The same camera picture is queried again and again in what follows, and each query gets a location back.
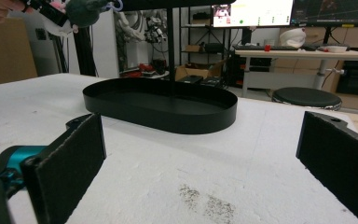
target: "black round stool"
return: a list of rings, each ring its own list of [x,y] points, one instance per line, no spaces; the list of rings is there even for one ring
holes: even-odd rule
[[[287,105],[302,105],[313,108],[339,110],[342,101],[335,94],[310,88],[288,87],[276,90],[272,102]]]

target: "tray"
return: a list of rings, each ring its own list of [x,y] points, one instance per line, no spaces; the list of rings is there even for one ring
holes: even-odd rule
[[[83,90],[86,108],[170,133],[214,133],[234,123],[236,95],[222,89],[142,77],[108,79]]]

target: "monitor screen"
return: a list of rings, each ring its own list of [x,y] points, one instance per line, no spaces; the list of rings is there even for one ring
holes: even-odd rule
[[[358,0],[296,0],[291,24],[299,26],[358,26]]]
[[[237,0],[212,5],[213,27],[288,26],[293,0]]]

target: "desk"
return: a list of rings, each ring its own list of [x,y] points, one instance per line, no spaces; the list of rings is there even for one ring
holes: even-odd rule
[[[321,51],[295,51],[295,50],[235,50],[235,53],[246,58],[246,67],[243,75],[242,97],[246,97],[247,89],[268,88],[279,89],[282,87],[312,87],[317,90],[322,88],[324,74],[328,60],[358,61],[358,51],[350,50],[344,53],[330,53]],[[250,72],[251,58],[290,58],[321,60],[319,72],[315,76],[301,76],[295,74],[274,74],[266,72]]]
[[[82,90],[101,80],[0,85],[0,153],[50,144],[89,113]],[[201,135],[103,117],[107,158],[68,223],[358,223],[295,156],[305,109],[240,98],[233,125]],[[35,223],[26,191],[9,204],[16,223]]]

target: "white tabletop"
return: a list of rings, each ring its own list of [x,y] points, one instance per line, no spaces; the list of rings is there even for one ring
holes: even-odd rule
[[[51,143],[89,113],[82,90],[100,80],[0,85],[0,152]],[[358,223],[296,158],[304,110],[240,98],[233,125],[201,135],[103,118],[107,159],[68,223]],[[17,223],[35,223],[26,191],[9,203]]]
[[[256,58],[295,58],[295,59],[334,59],[334,60],[351,60],[358,61],[358,51],[349,50],[343,53],[331,53],[315,51],[297,51],[297,50],[235,50],[235,53],[241,57]]]

